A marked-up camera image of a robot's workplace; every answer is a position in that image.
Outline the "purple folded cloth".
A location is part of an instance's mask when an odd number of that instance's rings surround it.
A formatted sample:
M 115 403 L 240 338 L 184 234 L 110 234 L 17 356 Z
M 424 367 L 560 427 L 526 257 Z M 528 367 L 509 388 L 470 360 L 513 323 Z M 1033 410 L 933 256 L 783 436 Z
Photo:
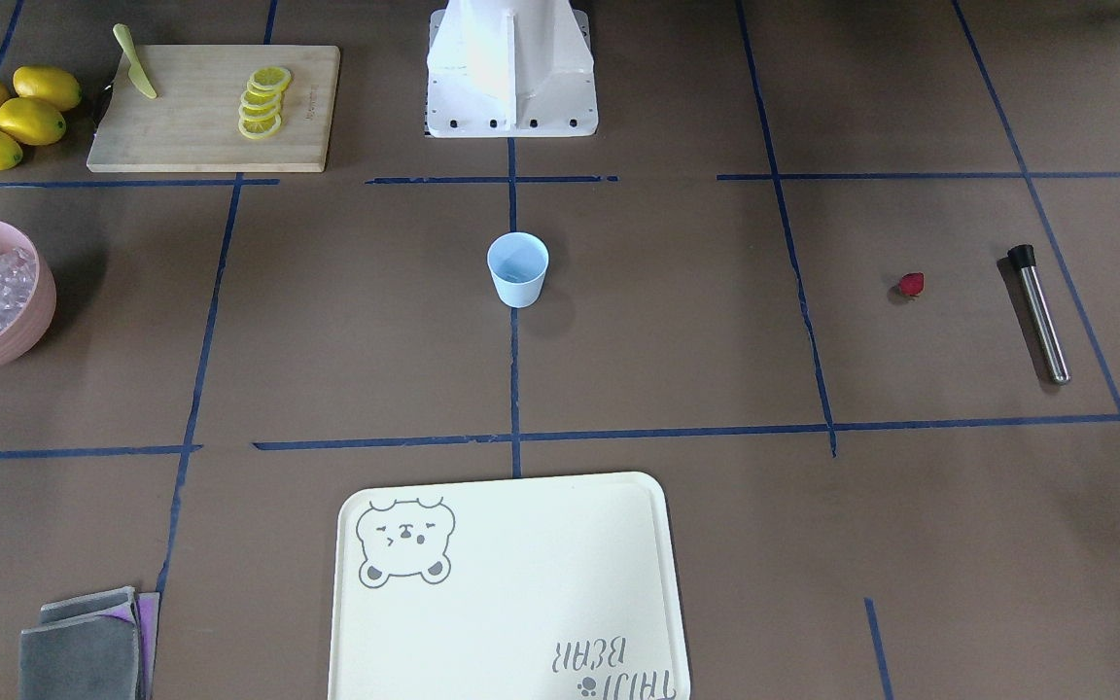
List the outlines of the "purple folded cloth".
M 128 620 L 127 606 L 130 603 L 130 616 L 136 620 L 138 634 L 139 678 L 136 697 L 152 699 L 161 594 L 137 592 L 132 586 L 122 586 L 110 594 L 116 601 L 113 604 L 113 614 L 124 620 Z

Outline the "steel muddler black tip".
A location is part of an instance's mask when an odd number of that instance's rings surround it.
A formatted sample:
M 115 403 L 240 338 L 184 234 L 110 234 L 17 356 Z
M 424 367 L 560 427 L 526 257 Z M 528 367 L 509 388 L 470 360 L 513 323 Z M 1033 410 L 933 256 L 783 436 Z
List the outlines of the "steel muddler black tip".
M 1055 323 L 1052 318 L 1046 293 L 1040 283 L 1038 262 L 1032 244 L 1014 245 L 1007 252 L 1009 264 L 1021 283 L 1024 300 L 1030 312 L 1032 328 L 1040 345 L 1040 360 L 1044 360 L 1046 376 L 1054 385 L 1067 385 L 1071 380 L 1068 362 L 1064 356 Z

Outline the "grey folded cloth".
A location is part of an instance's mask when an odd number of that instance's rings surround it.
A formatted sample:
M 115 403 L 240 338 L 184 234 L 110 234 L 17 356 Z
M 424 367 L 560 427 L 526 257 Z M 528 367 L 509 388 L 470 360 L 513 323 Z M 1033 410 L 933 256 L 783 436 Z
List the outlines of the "grey folded cloth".
M 141 623 L 133 586 L 45 604 L 19 632 L 18 699 L 141 699 Z

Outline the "cream bear print tray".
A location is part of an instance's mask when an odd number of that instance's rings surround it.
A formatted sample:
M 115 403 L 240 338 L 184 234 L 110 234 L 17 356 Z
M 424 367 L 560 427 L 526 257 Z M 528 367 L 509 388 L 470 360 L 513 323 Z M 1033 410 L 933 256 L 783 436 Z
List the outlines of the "cream bear print tray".
M 337 521 L 332 699 L 689 699 L 641 472 L 373 488 Z

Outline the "bamboo cutting board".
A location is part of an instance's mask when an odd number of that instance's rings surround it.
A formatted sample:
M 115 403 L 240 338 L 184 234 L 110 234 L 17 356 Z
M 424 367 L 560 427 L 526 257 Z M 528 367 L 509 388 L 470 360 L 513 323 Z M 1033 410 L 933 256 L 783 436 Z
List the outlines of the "bamboo cutting board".
M 139 45 L 157 90 L 144 97 L 120 59 L 113 94 L 87 157 L 92 172 L 323 172 L 328 164 L 340 52 L 337 46 Z M 254 71 L 292 71 L 283 125 L 264 139 L 237 128 Z

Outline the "lemon slice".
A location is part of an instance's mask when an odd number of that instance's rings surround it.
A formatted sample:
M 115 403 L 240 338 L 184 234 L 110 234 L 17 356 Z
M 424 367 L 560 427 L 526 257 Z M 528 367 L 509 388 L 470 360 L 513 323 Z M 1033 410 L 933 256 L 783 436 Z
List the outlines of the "lemon slice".
M 245 123 L 268 123 L 268 121 L 272 121 L 276 116 L 279 116 L 280 112 L 280 102 L 272 103 L 272 105 L 237 106 L 237 116 Z
M 288 67 L 279 65 L 268 65 L 259 67 L 246 80 L 248 91 L 262 94 L 274 94 L 284 92 L 292 83 L 293 72 Z
M 253 111 L 265 111 L 277 108 L 283 102 L 283 93 L 271 91 L 262 92 L 254 88 L 245 88 L 240 96 L 240 108 Z
M 254 139 L 254 141 L 274 136 L 277 132 L 280 132 L 281 128 L 283 128 L 283 116 L 279 114 L 262 120 L 240 120 L 237 122 L 240 136 L 246 139 Z

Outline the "red strawberry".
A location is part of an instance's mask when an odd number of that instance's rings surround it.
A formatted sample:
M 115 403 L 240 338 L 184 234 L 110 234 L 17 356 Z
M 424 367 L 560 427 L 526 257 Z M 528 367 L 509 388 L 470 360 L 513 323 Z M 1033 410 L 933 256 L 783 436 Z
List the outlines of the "red strawberry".
M 907 273 L 902 276 L 896 284 L 896 290 L 904 298 L 918 298 L 926 288 L 926 276 L 923 273 Z

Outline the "yellow plastic knife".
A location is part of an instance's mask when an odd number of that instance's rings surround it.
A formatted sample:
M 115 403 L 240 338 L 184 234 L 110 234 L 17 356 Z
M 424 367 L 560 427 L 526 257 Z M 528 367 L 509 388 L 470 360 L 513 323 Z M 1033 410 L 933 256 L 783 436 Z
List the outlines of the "yellow plastic knife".
M 133 87 L 137 88 L 143 97 L 158 97 L 157 88 L 155 88 L 150 76 L 148 76 L 144 71 L 143 60 L 137 52 L 136 40 L 133 39 L 129 27 L 124 24 L 116 24 L 113 26 L 112 31 L 113 36 L 115 36 L 116 44 L 121 46 L 123 57 L 127 59 L 127 77 L 129 82 L 133 84 Z

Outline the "pink bowl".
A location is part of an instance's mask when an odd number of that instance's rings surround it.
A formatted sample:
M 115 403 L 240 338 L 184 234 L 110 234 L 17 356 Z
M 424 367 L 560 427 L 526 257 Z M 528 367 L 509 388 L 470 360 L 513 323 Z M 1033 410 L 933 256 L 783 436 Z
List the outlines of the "pink bowl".
M 0 333 L 0 367 L 31 349 L 50 326 L 56 306 L 56 288 L 48 263 L 21 230 L 0 222 L 0 251 L 24 248 L 35 254 L 39 276 L 31 297 L 17 318 Z

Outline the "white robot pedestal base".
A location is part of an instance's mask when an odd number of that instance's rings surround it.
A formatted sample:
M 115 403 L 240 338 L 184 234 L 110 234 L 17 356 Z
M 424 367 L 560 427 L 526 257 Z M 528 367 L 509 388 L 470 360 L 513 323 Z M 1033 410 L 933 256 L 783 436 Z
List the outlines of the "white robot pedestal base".
M 569 1 L 449 1 L 430 16 L 424 132 L 440 139 L 597 132 L 588 13 Z

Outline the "light blue plastic cup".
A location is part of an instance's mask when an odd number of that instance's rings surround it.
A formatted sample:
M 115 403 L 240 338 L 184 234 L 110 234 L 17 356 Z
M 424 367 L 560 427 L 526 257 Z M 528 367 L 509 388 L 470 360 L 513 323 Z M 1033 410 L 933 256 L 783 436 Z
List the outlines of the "light blue plastic cup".
M 502 304 L 514 309 L 533 305 L 541 296 L 550 253 L 542 240 L 524 231 L 511 231 L 494 240 L 486 251 L 486 265 Z

